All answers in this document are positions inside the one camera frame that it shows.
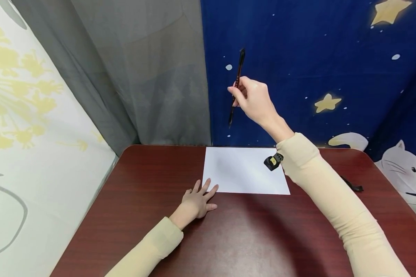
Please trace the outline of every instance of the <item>yellow star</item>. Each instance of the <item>yellow star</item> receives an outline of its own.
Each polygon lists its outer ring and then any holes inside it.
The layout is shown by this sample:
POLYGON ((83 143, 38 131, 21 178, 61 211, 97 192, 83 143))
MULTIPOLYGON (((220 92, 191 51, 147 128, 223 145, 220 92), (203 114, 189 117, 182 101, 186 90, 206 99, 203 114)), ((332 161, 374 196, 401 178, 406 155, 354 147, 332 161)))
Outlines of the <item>yellow star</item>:
POLYGON ((411 5, 411 2, 407 2, 404 0, 387 0, 375 6, 376 8, 376 16, 374 17, 371 26, 380 21, 386 21, 390 24, 393 24, 398 16, 398 13, 403 9, 407 8, 411 5))
POLYGON ((318 107, 316 113, 320 113, 325 109, 334 110, 336 108, 336 104, 339 103, 341 100, 341 98, 333 99, 333 97, 331 97, 331 94, 327 93, 323 100, 314 103, 314 105, 318 107))

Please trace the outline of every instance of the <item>cartoon cat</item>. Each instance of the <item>cartoon cat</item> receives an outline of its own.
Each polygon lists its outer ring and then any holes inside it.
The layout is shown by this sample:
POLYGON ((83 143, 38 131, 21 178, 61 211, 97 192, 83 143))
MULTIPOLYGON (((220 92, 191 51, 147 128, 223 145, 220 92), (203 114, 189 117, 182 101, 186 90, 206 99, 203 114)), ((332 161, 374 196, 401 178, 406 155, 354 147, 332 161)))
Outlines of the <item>cartoon cat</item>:
MULTIPOLYGON (((328 144, 349 145, 352 149, 363 151, 368 141, 360 134, 345 133, 333 137, 328 144)), ((406 151, 404 141, 400 140, 374 164, 416 213, 416 155, 406 151)))

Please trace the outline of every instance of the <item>long sleeve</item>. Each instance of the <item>long sleeve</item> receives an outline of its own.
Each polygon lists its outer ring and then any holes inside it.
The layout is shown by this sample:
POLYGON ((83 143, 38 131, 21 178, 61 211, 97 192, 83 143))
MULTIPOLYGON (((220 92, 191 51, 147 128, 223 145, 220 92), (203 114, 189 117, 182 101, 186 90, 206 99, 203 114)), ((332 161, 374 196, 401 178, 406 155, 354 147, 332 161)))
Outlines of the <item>long sleeve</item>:
POLYGON ((147 277, 182 239, 182 231, 165 217, 106 274, 106 277, 147 277))
POLYGON ((355 277, 409 277, 383 230, 355 193, 304 135, 277 144, 285 174, 327 217, 347 251, 355 277))

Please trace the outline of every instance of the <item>dark red wooden table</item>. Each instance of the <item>dark red wooden table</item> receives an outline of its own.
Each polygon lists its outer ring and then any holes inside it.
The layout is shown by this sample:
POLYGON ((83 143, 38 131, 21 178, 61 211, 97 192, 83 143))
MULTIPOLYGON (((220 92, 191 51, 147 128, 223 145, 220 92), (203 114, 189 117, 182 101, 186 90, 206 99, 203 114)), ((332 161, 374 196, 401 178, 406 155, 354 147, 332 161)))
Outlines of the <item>dark red wooden table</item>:
MULTIPOLYGON (((321 149, 382 226, 416 277, 416 215, 370 158, 321 149)), ((104 276, 202 177, 205 147, 126 149, 57 264, 53 277, 104 276)), ((184 239, 150 276, 352 276, 342 242, 303 190, 292 195, 217 193, 218 209, 184 229, 184 239)))

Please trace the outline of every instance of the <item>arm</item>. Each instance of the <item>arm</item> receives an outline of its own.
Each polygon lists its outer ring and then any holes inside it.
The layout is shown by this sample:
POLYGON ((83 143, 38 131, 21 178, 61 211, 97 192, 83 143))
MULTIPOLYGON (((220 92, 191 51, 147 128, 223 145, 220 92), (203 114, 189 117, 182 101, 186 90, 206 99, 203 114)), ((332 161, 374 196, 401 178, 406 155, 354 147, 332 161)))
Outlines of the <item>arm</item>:
POLYGON ((208 179, 199 190, 200 180, 194 189, 187 190, 182 204, 169 217, 162 219, 149 233, 129 251, 106 277, 147 277, 156 265, 167 257, 182 241, 182 230, 196 218, 202 218, 207 212, 217 208, 216 204, 207 204, 218 189, 218 185, 206 193, 211 180, 208 179))
POLYGON ((356 277, 409 277, 369 210, 302 134, 295 134, 270 100, 266 84, 241 77, 228 87, 245 114, 278 142, 285 174, 327 217, 342 239, 356 277))
POLYGON ((339 234, 356 277, 409 277, 369 210, 302 134, 277 144, 285 174, 339 234))
POLYGON ((146 277, 182 239, 181 229, 165 217, 106 274, 106 277, 146 277))

